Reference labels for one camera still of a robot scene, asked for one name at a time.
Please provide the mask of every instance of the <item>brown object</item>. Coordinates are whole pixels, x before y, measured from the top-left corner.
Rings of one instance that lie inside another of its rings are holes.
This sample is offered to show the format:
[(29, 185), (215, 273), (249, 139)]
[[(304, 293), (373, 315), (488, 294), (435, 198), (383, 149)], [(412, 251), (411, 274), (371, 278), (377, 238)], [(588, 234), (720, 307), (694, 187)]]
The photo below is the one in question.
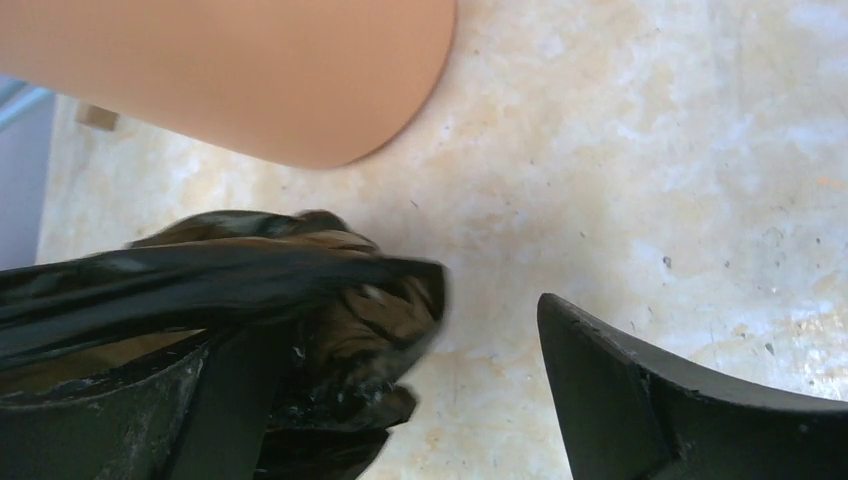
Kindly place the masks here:
[(95, 105), (80, 103), (77, 106), (76, 121), (91, 128), (111, 132), (118, 123), (118, 114)]
[(3, 0), (5, 73), (232, 150), (338, 166), (423, 105), (456, 0)]

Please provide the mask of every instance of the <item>black rubber piece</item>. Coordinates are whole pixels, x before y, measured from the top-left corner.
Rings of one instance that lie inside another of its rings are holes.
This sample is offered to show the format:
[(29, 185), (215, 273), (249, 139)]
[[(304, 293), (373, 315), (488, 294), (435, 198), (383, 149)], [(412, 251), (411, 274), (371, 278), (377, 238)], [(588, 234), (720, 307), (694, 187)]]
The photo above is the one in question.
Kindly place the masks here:
[(45, 394), (0, 397), (0, 478), (155, 478), (180, 432), (209, 341), (198, 335)]
[(221, 335), (161, 480), (248, 479), (259, 459), (291, 323)]
[(265, 436), (254, 480), (353, 480), (389, 440), (386, 430), (279, 431)]
[(574, 480), (848, 478), (848, 403), (710, 370), (552, 294), (537, 319)]

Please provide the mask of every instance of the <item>black plastic bag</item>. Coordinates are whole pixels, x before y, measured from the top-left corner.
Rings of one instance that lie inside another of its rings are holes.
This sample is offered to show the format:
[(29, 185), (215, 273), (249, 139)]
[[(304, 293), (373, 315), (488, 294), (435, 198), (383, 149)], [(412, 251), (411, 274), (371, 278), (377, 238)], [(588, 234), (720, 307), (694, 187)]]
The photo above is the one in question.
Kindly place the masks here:
[(441, 325), (442, 266), (387, 257), (328, 212), (211, 212), (127, 247), (0, 272), (0, 429), (91, 378), (121, 385), (204, 335), (266, 327), (285, 361), (254, 478), (355, 478), (412, 414), (396, 382)]

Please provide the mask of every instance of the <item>beige marble surface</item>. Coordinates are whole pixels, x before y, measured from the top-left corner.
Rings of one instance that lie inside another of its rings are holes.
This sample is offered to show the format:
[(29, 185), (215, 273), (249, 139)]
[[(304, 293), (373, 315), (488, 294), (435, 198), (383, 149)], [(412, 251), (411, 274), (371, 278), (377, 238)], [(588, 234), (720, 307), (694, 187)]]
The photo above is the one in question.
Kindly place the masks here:
[(422, 406), (366, 478), (570, 478), (542, 292), (709, 367), (848, 397), (846, 102), (845, 2), (460, 0), (432, 101), (350, 168), (127, 118), (97, 132), (64, 99), (40, 261), (210, 209), (332, 210), (455, 286), (410, 377)]

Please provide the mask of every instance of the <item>wall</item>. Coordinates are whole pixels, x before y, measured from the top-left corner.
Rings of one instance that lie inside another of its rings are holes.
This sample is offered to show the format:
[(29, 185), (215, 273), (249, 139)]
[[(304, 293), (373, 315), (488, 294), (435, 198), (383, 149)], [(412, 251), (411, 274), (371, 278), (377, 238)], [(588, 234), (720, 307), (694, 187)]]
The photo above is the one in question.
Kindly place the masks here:
[[(0, 76), (0, 87), (8, 81)], [(54, 104), (51, 98), (0, 132), (0, 269), (35, 263)]]

